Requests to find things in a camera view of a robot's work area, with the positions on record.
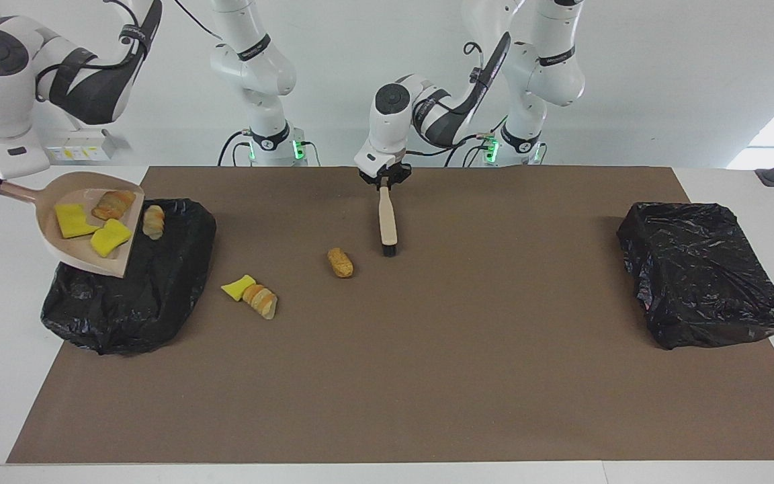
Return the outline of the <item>beige hand brush black bristles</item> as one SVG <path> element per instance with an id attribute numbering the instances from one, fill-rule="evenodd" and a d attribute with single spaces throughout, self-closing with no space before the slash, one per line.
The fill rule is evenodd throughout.
<path id="1" fill-rule="evenodd" d="M 384 257 L 396 257 L 398 251 L 398 233 L 395 211 L 390 199 L 390 188 L 381 186 L 378 201 L 378 221 L 381 246 Z"/>

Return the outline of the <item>brown bread roll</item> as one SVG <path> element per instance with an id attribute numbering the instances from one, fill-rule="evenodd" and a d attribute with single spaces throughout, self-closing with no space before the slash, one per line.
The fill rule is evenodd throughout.
<path id="1" fill-rule="evenodd" d="M 340 247 L 334 247 L 328 250 L 327 258 L 331 269 L 338 278 L 352 278 L 354 266 L 347 252 Z"/>

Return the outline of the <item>notched yellow sponge piece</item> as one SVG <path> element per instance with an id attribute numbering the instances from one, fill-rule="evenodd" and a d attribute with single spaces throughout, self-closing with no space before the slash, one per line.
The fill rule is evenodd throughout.
<path id="1" fill-rule="evenodd" d="M 99 230 L 99 226 L 88 223 L 82 204 L 57 204 L 53 209 L 63 239 L 79 238 Z"/>

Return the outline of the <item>beige plastic dustpan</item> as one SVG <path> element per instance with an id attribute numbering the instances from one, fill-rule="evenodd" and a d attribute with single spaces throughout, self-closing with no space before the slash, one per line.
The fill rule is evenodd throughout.
<path id="1" fill-rule="evenodd" d="M 60 233 L 54 207 L 58 204 L 83 203 L 86 209 L 95 205 L 104 193 L 124 190 L 135 193 L 135 201 L 121 218 L 131 232 L 141 221 L 144 190 L 126 179 L 92 171 L 75 171 L 52 179 L 45 187 L 33 190 L 19 184 L 3 181 L 0 196 L 34 205 L 35 218 L 49 251 L 68 266 L 104 276 L 123 278 L 131 254 L 132 240 L 115 248 L 108 257 L 101 257 L 89 242 L 65 239 Z"/>

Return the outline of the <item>orange striped croissant piece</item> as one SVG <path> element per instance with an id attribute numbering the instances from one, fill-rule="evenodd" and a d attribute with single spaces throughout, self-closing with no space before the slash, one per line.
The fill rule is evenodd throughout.
<path id="1" fill-rule="evenodd" d="M 274 318 L 277 306 L 277 295 L 270 288 L 255 283 L 243 291 L 242 300 L 258 315 L 270 321 Z"/>
<path id="2" fill-rule="evenodd" d="M 119 220 L 136 201 L 137 194 L 128 190 L 114 190 L 105 192 L 94 208 L 91 209 L 92 217 L 99 220 L 116 218 Z"/>

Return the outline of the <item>pale croissant piece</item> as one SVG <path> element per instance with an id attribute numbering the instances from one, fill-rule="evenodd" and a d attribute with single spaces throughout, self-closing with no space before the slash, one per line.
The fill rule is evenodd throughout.
<path id="1" fill-rule="evenodd" d="M 165 212 L 162 206 L 153 204 L 142 212 L 142 233 L 150 240 L 159 240 L 164 233 Z"/>

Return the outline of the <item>black bag lined bin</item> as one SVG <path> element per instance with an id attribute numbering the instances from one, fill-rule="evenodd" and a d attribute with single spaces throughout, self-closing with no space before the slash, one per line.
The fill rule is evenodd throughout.
<path id="1" fill-rule="evenodd" d="M 720 348 L 774 335 L 774 283 L 727 206 L 637 202 L 617 238 L 658 346 Z"/>
<path id="2" fill-rule="evenodd" d="M 40 312 L 47 330 L 99 355 L 151 352 L 175 338 L 206 287 L 217 223 L 188 198 L 143 206 L 163 209 L 163 235 L 137 227 L 123 278 L 59 264 Z"/>

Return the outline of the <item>brown table mat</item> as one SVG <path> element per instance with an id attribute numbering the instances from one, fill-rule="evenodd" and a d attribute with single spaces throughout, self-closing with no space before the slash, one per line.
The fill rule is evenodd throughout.
<path id="1" fill-rule="evenodd" d="M 615 231 L 669 168 L 415 169 L 396 257 L 356 169 L 153 167 L 217 220 L 206 290 L 140 356 L 63 344 L 11 463 L 774 460 L 774 347 L 664 350 Z M 352 278 L 327 252 L 340 247 Z M 268 321 L 220 288 L 249 274 Z"/>

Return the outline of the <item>white wall socket box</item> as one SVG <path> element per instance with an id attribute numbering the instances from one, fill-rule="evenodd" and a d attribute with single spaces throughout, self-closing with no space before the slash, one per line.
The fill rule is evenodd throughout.
<path id="1" fill-rule="evenodd" d="M 43 147 L 53 163 L 105 163 L 112 161 L 118 150 L 104 128 L 55 132 Z"/>

